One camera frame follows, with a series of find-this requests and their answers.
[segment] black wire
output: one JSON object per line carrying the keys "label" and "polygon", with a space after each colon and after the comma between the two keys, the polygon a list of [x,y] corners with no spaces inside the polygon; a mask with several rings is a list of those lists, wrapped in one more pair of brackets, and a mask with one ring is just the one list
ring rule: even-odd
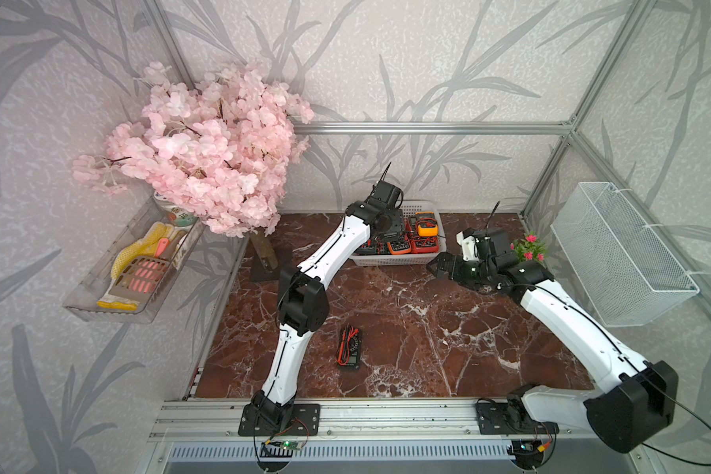
{"label": "black wire", "polygon": [[[703,424],[706,426],[706,428],[708,428],[708,429],[711,430],[711,425],[709,425],[708,423],[706,423],[706,421],[703,420],[700,416],[698,416],[695,412],[693,412],[692,410],[690,410],[688,407],[686,407],[686,406],[683,405],[682,403],[679,403],[679,402],[678,402],[677,400],[675,400],[673,397],[671,397],[670,395],[666,394],[663,390],[661,390],[660,388],[658,388],[658,387],[656,386],[656,384],[654,384],[653,382],[651,382],[651,380],[650,380],[648,377],[645,376],[645,374],[640,373],[639,371],[638,371],[638,374],[640,374],[640,375],[645,379],[645,382],[647,382],[648,384],[650,384],[653,388],[655,388],[655,389],[658,390],[662,395],[664,395],[664,397],[668,398],[669,400],[671,400],[672,402],[674,402],[676,405],[679,405],[680,408],[682,408],[684,411],[690,413],[692,416],[695,417],[695,419],[697,419],[699,422],[703,423]],[[642,445],[645,446],[645,448],[650,448],[650,449],[656,451],[657,453],[661,453],[661,454],[663,454],[664,456],[668,456],[668,457],[671,457],[672,459],[676,459],[676,460],[678,460],[678,461],[682,461],[683,463],[692,464],[693,466],[711,466],[711,463],[699,463],[699,462],[696,462],[696,461],[691,461],[691,460],[682,459],[681,457],[674,456],[673,454],[669,454],[669,453],[667,453],[666,451],[662,451],[662,450],[660,450],[660,449],[654,448],[653,446],[650,446],[649,444],[643,443]]]}
{"label": "black wire", "polygon": [[[595,322],[595,321],[593,320],[593,318],[587,316],[586,314],[584,314],[584,313],[583,313],[582,311],[580,311],[579,309],[577,309],[577,308],[573,307],[572,305],[568,304],[568,303],[565,302],[563,299],[560,299],[558,296],[556,296],[555,294],[553,294],[553,292],[551,292],[550,290],[547,290],[547,289],[545,289],[545,288],[539,287],[539,286],[537,286],[537,285],[524,284],[524,283],[514,283],[514,284],[509,284],[509,285],[507,285],[507,286],[510,286],[510,287],[521,286],[521,287],[528,287],[528,288],[537,288],[537,289],[546,291],[546,292],[549,293],[553,298],[556,298],[556,299],[558,299],[561,303],[563,303],[564,306],[569,307],[569,308],[571,308],[571,309],[574,309],[574,310],[577,311],[579,314],[583,315],[589,322],[593,323],[593,325],[598,328],[598,330],[603,334],[603,336],[606,337],[606,339],[611,343],[611,345],[614,346],[614,348],[619,352],[619,354],[624,355],[624,354],[622,353],[622,351],[619,349],[619,347],[616,346],[616,344],[614,344],[614,342],[613,342],[613,340],[611,339],[611,337],[609,337],[609,336],[606,334],[605,330],[604,330],[602,327],[600,327],[600,325],[598,325],[597,322]],[[638,375],[640,375],[641,377],[643,377],[643,378],[645,379],[645,382],[647,382],[648,384],[650,384],[653,388],[655,388],[656,390],[658,390],[659,393],[661,393],[662,395],[664,395],[664,397],[666,397],[666,398],[668,398],[669,400],[671,400],[672,402],[674,402],[674,404],[676,404],[677,406],[679,406],[680,408],[682,408],[684,411],[690,413],[692,416],[695,417],[695,419],[697,419],[699,422],[703,423],[703,424],[706,426],[706,428],[708,428],[709,430],[711,430],[711,425],[709,425],[705,420],[703,420],[700,416],[698,416],[698,414],[696,414],[695,412],[693,412],[692,410],[690,410],[688,407],[686,407],[686,406],[683,405],[682,403],[679,403],[674,397],[670,396],[668,393],[665,393],[663,390],[661,390],[660,388],[658,388],[658,386],[656,386],[653,382],[651,382],[651,380],[650,380],[647,376],[645,376],[644,373],[640,372],[640,370],[639,370],[637,367],[635,367],[635,365],[632,364],[632,362],[630,362],[630,360],[629,360],[628,357],[626,357],[626,362],[627,362],[627,364],[629,364],[633,369],[635,369],[635,372],[636,372]],[[660,449],[654,448],[653,446],[650,446],[649,444],[642,443],[642,445],[645,446],[645,448],[650,448],[650,449],[656,451],[657,453],[661,453],[661,454],[663,454],[664,456],[668,456],[668,457],[671,457],[672,459],[676,459],[676,460],[678,460],[678,461],[682,461],[683,463],[692,464],[693,466],[711,466],[711,463],[698,463],[698,462],[696,462],[696,461],[691,461],[691,460],[682,459],[681,457],[674,456],[673,454],[669,454],[669,453],[667,453],[666,451],[662,451],[662,450],[660,450]]]}
{"label": "black wire", "polygon": [[256,443],[256,426],[258,426],[258,418],[260,417],[261,412],[256,409],[256,419],[253,421],[253,450],[256,451],[256,463],[258,464],[258,467],[261,467],[261,458],[258,457],[258,444]]}
{"label": "black wire", "polygon": [[547,460],[543,460],[538,467],[545,466],[545,464],[550,461],[550,458],[553,457],[553,454],[556,452],[556,440],[558,440],[558,433],[556,430],[553,430],[553,446],[550,447],[550,456],[547,457]]}

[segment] leaf pattern wallpaper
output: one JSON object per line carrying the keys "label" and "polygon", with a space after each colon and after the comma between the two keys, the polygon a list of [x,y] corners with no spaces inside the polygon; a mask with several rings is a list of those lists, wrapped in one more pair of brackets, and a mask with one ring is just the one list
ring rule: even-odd
{"label": "leaf pattern wallpaper", "polygon": [[109,199],[69,170],[139,116],[139,71],[167,63],[145,11],[0,0],[0,474],[132,472],[161,403],[186,390],[243,249],[204,233],[151,325],[61,307],[149,197],[135,184]]}
{"label": "leaf pattern wallpaper", "polygon": [[[658,1],[580,132],[711,281],[711,2]],[[550,224],[579,181],[596,180],[568,152],[529,216],[555,247],[551,269],[588,305]],[[679,400],[711,423],[711,319],[702,306],[692,299],[649,325],[612,332],[671,364]],[[681,410],[652,441],[680,457],[711,460],[711,433]],[[711,472],[660,459],[669,473]]]}
{"label": "leaf pattern wallpaper", "polygon": [[[310,100],[317,120],[561,121],[630,2],[285,3],[163,5],[194,78],[222,62],[259,62]],[[286,212],[342,211],[389,162],[407,199],[448,211],[502,199],[519,211],[557,137],[310,140],[303,164],[290,168]]]}

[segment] black mounting plate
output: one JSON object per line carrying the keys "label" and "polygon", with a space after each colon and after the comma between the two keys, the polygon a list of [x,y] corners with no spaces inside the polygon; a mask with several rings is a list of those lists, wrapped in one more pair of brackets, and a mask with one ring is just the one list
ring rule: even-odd
{"label": "black mounting plate", "polygon": [[[318,422],[319,415],[321,413],[322,406],[318,403],[296,403],[293,405],[292,420],[297,418],[305,423],[305,426],[308,427],[308,435],[315,436],[318,434]],[[243,408],[243,417],[239,421],[238,435],[253,436],[253,431],[255,431],[256,436],[269,437],[278,432],[284,431],[293,423],[295,423],[295,426],[290,431],[287,431],[285,436],[305,436],[305,428],[298,422],[291,421],[289,425],[277,430],[270,423],[267,423],[262,416],[258,417],[258,429],[254,429],[256,428],[256,406],[252,403],[248,403],[245,405],[245,408]]]}
{"label": "black mounting plate", "polygon": [[508,403],[501,401],[490,403],[488,401],[478,401],[474,405],[477,411],[477,424],[479,425],[480,435],[534,435],[534,427],[537,426],[538,433],[541,436],[558,433],[558,425],[551,422],[535,422],[527,417],[527,420],[522,423],[521,430],[515,430],[506,419],[506,409]]}

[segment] white plastic basket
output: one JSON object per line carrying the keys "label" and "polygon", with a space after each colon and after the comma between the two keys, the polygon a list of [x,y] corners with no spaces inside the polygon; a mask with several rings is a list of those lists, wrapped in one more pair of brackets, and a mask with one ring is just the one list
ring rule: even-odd
{"label": "white plastic basket", "polygon": [[[434,218],[437,220],[437,231],[439,235],[445,235],[443,222],[440,219],[440,213],[437,212],[435,205],[429,201],[403,201],[400,206],[403,210],[403,217],[431,211],[434,213]],[[442,237],[440,241],[440,252],[444,252],[447,246],[445,239]],[[438,253],[404,253],[403,255],[351,255],[350,259],[359,267],[370,265],[424,265],[434,259]]]}
{"label": "white plastic basket", "polygon": [[645,325],[699,291],[611,183],[580,183],[550,227],[608,327]]}

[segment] marble floor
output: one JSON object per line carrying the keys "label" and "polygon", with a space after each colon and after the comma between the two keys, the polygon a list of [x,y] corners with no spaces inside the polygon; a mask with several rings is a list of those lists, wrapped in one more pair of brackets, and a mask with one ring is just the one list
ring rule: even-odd
{"label": "marble floor", "polygon": [[[442,214],[448,251],[455,233],[481,228],[487,214]],[[270,239],[303,261],[332,233],[341,214],[287,214]],[[492,227],[514,238],[515,214]],[[196,396],[250,397],[266,379],[278,337],[277,283],[250,283],[248,245]],[[330,316],[308,346],[298,397],[500,397],[523,384],[591,387],[585,368],[535,317],[498,294],[435,280],[423,265],[358,267],[348,261],[327,295]],[[363,336],[361,367],[335,362],[345,324]]]}

